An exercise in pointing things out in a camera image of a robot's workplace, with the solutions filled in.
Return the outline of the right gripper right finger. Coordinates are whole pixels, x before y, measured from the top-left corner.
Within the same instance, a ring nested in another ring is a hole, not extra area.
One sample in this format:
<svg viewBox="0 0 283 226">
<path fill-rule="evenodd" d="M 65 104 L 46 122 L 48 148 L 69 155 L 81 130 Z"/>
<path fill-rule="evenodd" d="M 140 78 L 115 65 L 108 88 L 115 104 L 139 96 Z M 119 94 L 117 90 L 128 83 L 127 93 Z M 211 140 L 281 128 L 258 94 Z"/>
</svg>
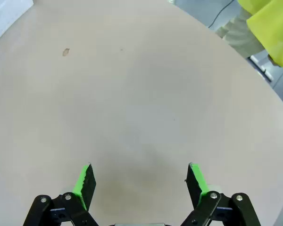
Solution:
<svg viewBox="0 0 283 226">
<path fill-rule="evenodd" d="M 183 226 L 208 226 L 212 221 L 220 221 L 224 226 L 261 225 L 248 195 L 235 193 L 227 197 L 209 190 L 198 164 L 189 163 L 185 182 L 193 211 L 184 220 Z"/>
</svg>

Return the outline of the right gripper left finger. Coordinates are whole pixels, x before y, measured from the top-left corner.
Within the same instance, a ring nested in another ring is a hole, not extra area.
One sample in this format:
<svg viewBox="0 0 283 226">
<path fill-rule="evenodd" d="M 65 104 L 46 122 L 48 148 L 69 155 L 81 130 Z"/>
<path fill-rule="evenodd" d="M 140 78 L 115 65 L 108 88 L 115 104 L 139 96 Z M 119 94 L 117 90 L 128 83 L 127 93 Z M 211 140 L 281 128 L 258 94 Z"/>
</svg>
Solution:
<svg viewBox="0 0 283 226">
<path fill-rule="evenodd" d="M 25 226 L 60 226 L 70 222 L 74 226 L 96 226 L 89 213 L 96 181 L 92 165 L 83 166 L 72 192 L 52 199 L 48 195 L 35 197 L 24 221 Z"/>
</svg>

